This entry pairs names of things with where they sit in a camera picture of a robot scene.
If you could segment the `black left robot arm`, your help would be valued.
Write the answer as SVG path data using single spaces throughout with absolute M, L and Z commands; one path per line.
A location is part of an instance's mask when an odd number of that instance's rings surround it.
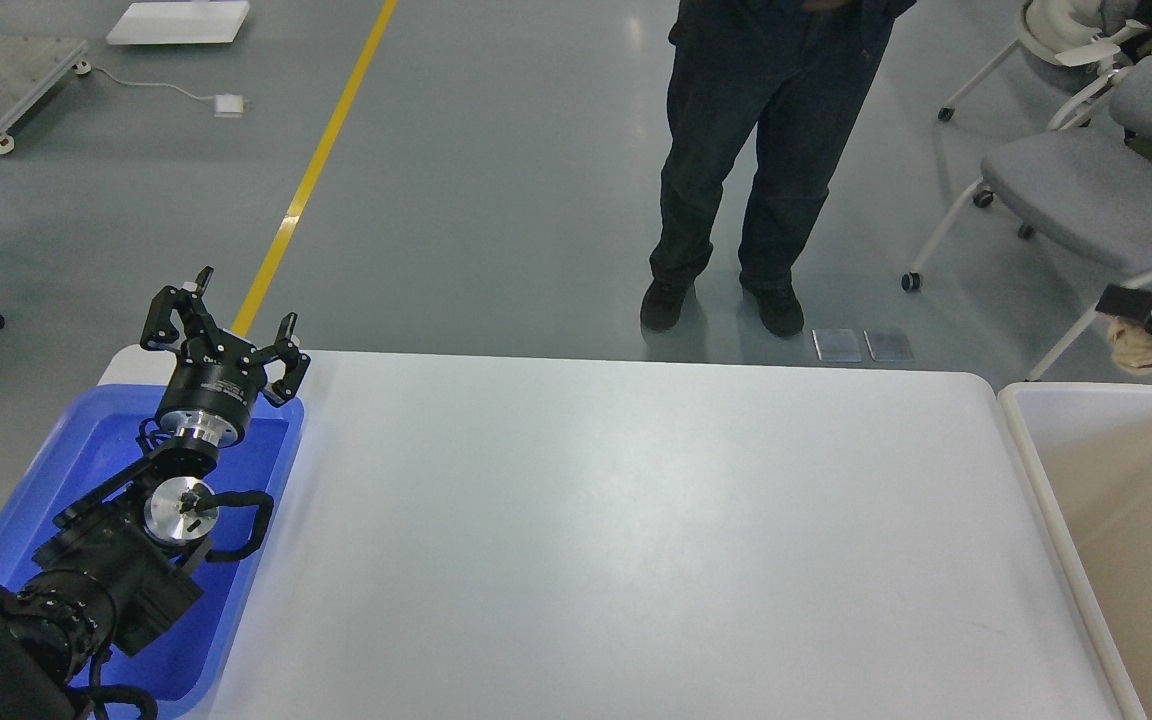
M 115 651 L 137 655 L 200 601 L 200 564 L 247 560 L 268 537 L 268 491 L 217 491 L 206 477 L 247 438 L 259 400 L 296 397 L 311 359 L 296 313 L 264 347 L 221 328 L 204 302 L 211 275 L 165 286 L 147 306 L 141 346 L 175 366 L 141 425 L 141 456 L 58 511 L 35 577 L 0 585 L 0 719 L 105 719 L 113 705 L 159 717 L 146 689 L 105 683 L 105 665 Z

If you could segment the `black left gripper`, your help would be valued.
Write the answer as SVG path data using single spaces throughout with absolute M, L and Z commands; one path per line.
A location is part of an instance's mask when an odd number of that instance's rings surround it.
M 175 355 L 156 409 L 157 427 L 227 448 L 247 437 L 257 397 L 282 407 L 297 396 L 311 357 L 294 332 L 297 313 L 285 314 L 268 346 L 223 341 L 204 302 L 214 272 L 204 266 L 192 282 L 164 286 L 156 293 L 141 331 L 141 348 Z M 276 363 L 283 365 L 283 374 L 270 381 L 268 366 Z

